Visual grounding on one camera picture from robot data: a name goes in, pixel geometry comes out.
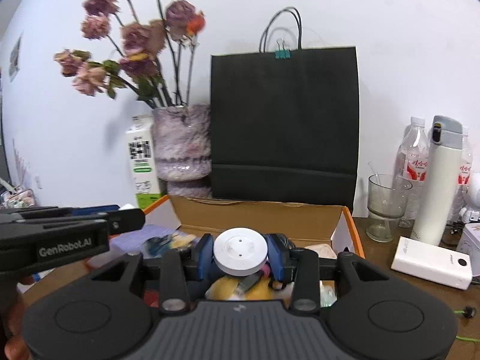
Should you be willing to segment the person's left hand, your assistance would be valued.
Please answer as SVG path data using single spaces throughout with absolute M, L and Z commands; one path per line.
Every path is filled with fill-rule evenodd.
M 1 282 L 1 359 L 28 360 L 29 349 L 21 336 L 21 324 L 26 309 L 17 283 Z

